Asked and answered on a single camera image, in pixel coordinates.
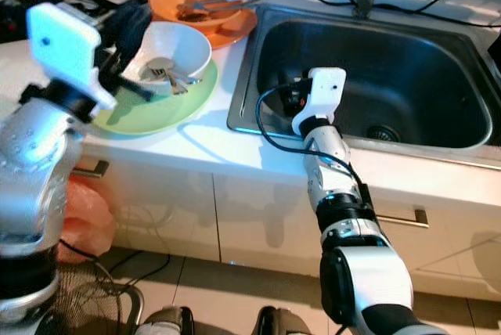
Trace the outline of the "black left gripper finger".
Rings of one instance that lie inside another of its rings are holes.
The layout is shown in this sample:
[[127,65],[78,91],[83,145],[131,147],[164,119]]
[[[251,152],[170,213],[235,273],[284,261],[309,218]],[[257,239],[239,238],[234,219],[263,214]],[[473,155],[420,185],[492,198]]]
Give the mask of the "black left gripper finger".
[[118,38],[130,24],[135,13],[135,3],[122,2],[105,20],[105,38]]
[[131,62],[142,45],[153,10],[147,2],[128,0],[123,3],[123,60]]

